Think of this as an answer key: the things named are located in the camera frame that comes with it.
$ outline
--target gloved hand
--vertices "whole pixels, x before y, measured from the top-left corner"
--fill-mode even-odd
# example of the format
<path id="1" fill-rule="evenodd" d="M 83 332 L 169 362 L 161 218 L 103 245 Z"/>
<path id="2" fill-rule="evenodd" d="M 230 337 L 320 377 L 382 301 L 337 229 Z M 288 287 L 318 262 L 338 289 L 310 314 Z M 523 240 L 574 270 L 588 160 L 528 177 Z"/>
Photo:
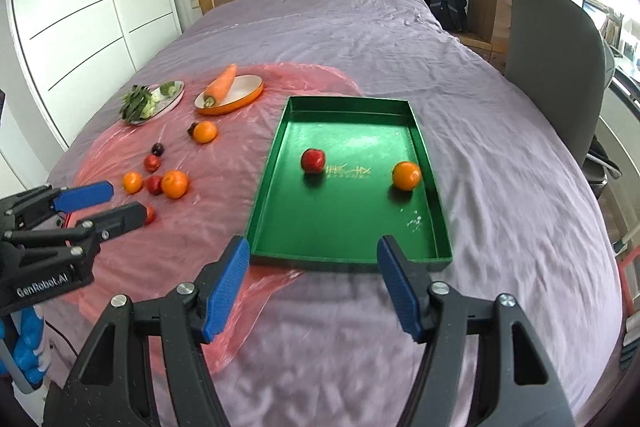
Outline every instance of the gloved hand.
<path id="1" fill-rule="evenodd" d="M 29 383 L 38 384 L 47 374 L 51 363 L 51 350 L 47 338 L 42 308 L 30 306 L 21 310 L 20 337 L 13 352 L 16 365 L 22 370 Z M 5 326 L 0 321 L 0 340 L 4 339 Z M 0 375 L 6 375 L 7 368 L 0 361 Z"/>

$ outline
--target pink plastic bag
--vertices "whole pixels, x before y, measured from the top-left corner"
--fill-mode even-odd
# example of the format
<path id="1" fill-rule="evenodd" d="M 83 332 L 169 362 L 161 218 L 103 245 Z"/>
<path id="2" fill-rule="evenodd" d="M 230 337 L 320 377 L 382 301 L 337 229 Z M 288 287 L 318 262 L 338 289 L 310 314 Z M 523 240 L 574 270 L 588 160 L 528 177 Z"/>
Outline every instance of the pink plastic bag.
<path id="1" fill-rule="evenodd" d="M 156 220 L 144 229 L 104 243 L 94 264 L 95 283 L 65 296 L 91 323 L 95 323 L 113 295 L 125 293 L 133 301 L 152 299 L 165 295 L 180 282 L 194 280 L 205 264 L 220 257 L 234 234 L 244 232 L 289 96 L 360 95 L 352 80 L 332 68 L 304 64 L 249 66 L 240 68 L 238 75 L 262 77 L 265 87 L 256 102 L 224 116 L 199 115 L 194 111 L 193 100 L 218 73 L 174 78 L 186 82 L 184 97 L 174 110 L 140 127 L 118 122 L 102 133 L 87 152 L 74 185 L 108 180 L 115 195 L 110 203 L 74 213 L 69 219 L 71 225 L 89 213 L 133 200 L 156 210 Z M 218 126 L 218 137 L 206 145 L 196 144 L 187 134 L 193 121 L 202 120 Z M 190 188 L 179 200 L 170 200 L 163 194 L 152 196 L 145 188 L 131 196 L 122 188 L 126 172 L 137 171 L 145 178 L 150 175 L 142 162 L 156 142 L 164 144 L 165 152 L 155 174 L 179 169 L 190 177 Z M 300 274 L 296 270 L 250 267 L 225 331 L 204 346 L 212 373 L 222 370 L 236 355 L 270 295 Z M 159 360 L 155 345 L 152 344 L 152 357 Z"/>

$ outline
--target metal bolt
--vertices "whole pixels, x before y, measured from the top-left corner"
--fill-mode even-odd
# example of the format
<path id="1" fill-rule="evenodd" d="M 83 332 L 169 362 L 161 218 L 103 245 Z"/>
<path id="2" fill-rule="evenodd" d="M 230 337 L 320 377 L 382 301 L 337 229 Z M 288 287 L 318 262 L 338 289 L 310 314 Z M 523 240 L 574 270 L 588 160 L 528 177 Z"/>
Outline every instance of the metal bolt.
<path id="1" fill-rule="evenodd" d="M 449 285 L 446 282 L 436 281 L 431 285 L 431 291 L 436 295 L 446 295 L 449 293 Z"/>
<path id="2" fill-rule="evenodd" d="M 190 295 L 193 293 L 196 286 L 192 282 L 181 282 L 175 289 L 180 295 Z"/>
<path id="3" fill-rule="evenodd" d="M 516 305 L 516 298 L 508 293 L 500 294 L 498 301 L 507 308 L 513 308 Z"/>
<path id="4" fill-rule="evenodd" d="M 127 303 L 126 295 L 116 295 L 111 299 L 111 306 L 114 308 L 122 308 Z"/>

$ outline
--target red fruit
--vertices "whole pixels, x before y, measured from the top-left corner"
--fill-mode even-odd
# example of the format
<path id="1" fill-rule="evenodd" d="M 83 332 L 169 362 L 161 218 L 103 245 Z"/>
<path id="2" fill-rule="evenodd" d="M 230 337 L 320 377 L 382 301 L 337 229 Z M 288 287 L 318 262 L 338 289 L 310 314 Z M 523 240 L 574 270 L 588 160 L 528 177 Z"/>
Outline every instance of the red fruit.
<path id="1" fill-rule="evenodd" d="M 302 153 L 300 166 L 307 174 L 319 174 L 324 169 L 326 157 L 324 151 L 319 149 L 307 149 Z"/>
<path id="2" fill-rule="evenodd" d="M 149 193 L 153 194 L 154 196 L 162 194 L 161 183 L 162 176 L 149 176 L 145 182 L 146 190 L 148 190 Z"/>
<path id="3" fill-rule="evenodd" d="M 145 165 L 145 171 L 156 172 L 160 167 L 160 158 L 154 154 L 150 154 L 149 156 L 145 156 L 143 163 Z"/>
<path id="4" fill-rule="evenodd" d="M 146 206 L 146 219 L 145 219 L 145 225 L 148 225 L 149 223 L 151 223 L 154 219 L 156 219 L 156 211 L 154 210 L 154 208 L 148 204 Z"/>

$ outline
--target bed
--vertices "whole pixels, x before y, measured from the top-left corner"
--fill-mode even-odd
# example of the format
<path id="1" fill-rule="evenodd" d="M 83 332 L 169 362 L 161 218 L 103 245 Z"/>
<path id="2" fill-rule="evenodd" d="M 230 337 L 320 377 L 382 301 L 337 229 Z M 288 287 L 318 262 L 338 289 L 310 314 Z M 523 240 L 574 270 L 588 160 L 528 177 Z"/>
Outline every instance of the bed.
<path id="1" fill-rule="evenodd" d="M 94 140 L 117 120 L 124 90 L 159 74 L 197 75 L 230 62 L 317 64 L 340 71 L 366 96 L 406 99 L 430 154 L 454 252 L 438 278 L 479 298 L 515 295 L 572 410 L 588 417 L 585 403 L 618 341 L 620 282 L 589 185 L 530 100 L 444 32 L 422 0 L 200 0 L 200 7 L 204 16 L 85 126 L 50 182 L 72 184 Z M 95 276 L 99 283 L 100 270 Z M 57 299 L 46 314 L 81 346 L 91 321 L 76 304 Z M 51 374 L 62 384 L 73 356 L 52 339 Z M 455 426 L 466 423 L 476 349 L 470 339 Z M 234 427 L 391 426 L 421 356 L 378 275 L 306 273 L 271 296 L 214 382 Z M 156 393 L 170 425 L 161 381 Z"/>

